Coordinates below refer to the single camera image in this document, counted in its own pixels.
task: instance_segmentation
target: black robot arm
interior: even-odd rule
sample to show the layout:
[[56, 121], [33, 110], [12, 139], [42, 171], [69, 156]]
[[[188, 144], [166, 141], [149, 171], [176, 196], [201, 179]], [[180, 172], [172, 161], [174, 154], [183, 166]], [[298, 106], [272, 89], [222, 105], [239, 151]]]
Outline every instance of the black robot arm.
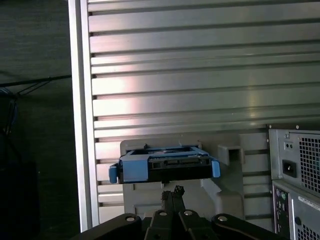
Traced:
[[162, 193], [162, 209], [143, 220], [125, 213], [80, 233], [72, 240], [286, 240], [273, 232], [229, 214], [218, 214], [211, 221], [186, 209], [184, 188]]

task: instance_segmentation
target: black cable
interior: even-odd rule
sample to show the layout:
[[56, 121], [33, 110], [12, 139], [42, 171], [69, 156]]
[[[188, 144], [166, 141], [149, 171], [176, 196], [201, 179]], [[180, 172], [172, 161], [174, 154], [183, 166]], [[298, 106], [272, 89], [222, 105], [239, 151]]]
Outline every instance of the black cable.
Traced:
[[72, 75], [62, 75], [62, 76], [53, 76], [53, 77], [39, 78], [39, 79], [33, 79], [33, 80], [0, 83], [0, 88], [25, 85], [25, 84], [39, 84], [39, 83], [43, 83], [43, 82], [47, 82], [47, 81], [69, 79], [71, 77], [72, 77]]
[[51, 80], [50, 80], [50, 81], [47, 81], [47, 82], [45, 82], [45, 83], [43, 83], [43, 84], [39, 84], [39, 83], [34, 84], [34, 85], [32, 85], [31, 87], [34, 87], [34, 86], [36, 86], [36, 85], [38, 85], [38, 86], [35, 87], [35, 88], [33, 88], [33, 89], [31, 89], [30, 91], [27, 91], [26, 93], [20, 94], [21, 92], [24, 92], [25, 90], [30, 89], [30, 87], [27, 87], [27, 88], [19, 91], [17, 94], [18, 94], [19, 96], [25, 96], [25, 95], [27, 95], [27, 94], [29, 94], [29, 93], [31, 93], [31, 92], [33, 92], [33, 91], [35, 91], [35, 90], [43, 87], [44, 85], [47, 85], [47, 84], [50, 83], [50, 82], [51, 82]]
[[28, 86], [28, 87], [22, 89], [21, 91], [18, 91], [16, 94], [17, 94], [17, 95], [20, 95], [20, 93], [22, 93], [22, 92], [24, 92], [25, 90], [28, 90], [28, 89], [30, 89], [30, 88], [33, 88], [33, 87], [37, 86], [38, 84], [40, 84], [40, 82], [37, 82], [37, 83], [35, 83], [35, 84], [32, 84], [31, 86]]

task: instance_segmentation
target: blue drive tray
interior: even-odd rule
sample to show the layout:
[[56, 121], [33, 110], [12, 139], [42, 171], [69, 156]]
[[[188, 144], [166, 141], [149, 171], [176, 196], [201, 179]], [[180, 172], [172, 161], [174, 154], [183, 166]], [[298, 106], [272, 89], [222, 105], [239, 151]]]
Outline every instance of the blue drive tray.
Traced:
[[219, 177], [219, 162], [196, 146], [132, 150], [109, 168], [112, 184], [168, 183]]

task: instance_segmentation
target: computer tower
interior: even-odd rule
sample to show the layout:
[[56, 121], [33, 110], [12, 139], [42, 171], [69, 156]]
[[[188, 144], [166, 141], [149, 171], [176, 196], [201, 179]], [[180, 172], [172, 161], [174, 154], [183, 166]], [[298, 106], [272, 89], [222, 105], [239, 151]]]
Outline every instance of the computer tower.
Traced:
[[320, 240], [320, 198], [274, 180], [274, 230], [291, 240]]
[[274, 230], [291, 240], [320, 240], [319, 129], [269, 126]]

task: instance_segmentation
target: ventilation grille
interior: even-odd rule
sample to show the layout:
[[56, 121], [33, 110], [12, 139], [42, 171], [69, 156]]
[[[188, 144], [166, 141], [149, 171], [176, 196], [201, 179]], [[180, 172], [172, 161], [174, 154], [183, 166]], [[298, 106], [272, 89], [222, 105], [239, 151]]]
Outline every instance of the ventilation grille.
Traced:
[[298, 240], [320, 240], [320, 235], [302, 225], [302, 230], [298, 228]]
[[320, 194], [320, 139], [300, 140], [301, 181], [303, 186]]

